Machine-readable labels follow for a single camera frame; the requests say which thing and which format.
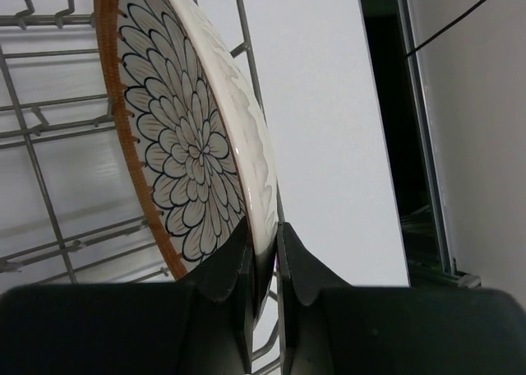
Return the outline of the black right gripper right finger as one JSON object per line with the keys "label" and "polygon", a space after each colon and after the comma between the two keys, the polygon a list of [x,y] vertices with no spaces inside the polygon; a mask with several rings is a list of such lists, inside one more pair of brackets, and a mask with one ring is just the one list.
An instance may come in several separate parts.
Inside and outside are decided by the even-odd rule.
{"label": "black right gripper right finger", "polygon": [[324,292],[348,283],[306,249],[288,222],[278,227],[276,249],[281,373],[332,374]]}

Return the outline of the floral plate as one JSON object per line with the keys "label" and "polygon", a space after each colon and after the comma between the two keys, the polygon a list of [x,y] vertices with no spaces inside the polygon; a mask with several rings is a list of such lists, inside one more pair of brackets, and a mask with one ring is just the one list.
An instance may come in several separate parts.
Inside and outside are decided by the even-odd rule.
{"label": "floral plate", "polygon": [[273,268],[277,176],[251,84],[193,0],[94,0],[113,120],[166,265],[181,278],[247,223]]}

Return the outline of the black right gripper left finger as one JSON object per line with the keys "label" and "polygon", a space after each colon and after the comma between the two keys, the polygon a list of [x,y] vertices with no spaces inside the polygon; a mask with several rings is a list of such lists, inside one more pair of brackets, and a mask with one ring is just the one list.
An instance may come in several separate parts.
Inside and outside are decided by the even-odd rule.
{"label": "black right gripper left finger", "polygon": [[178,337],[177,374],[251,371],[255,272],[247,218],[182,280],[189,293]]}

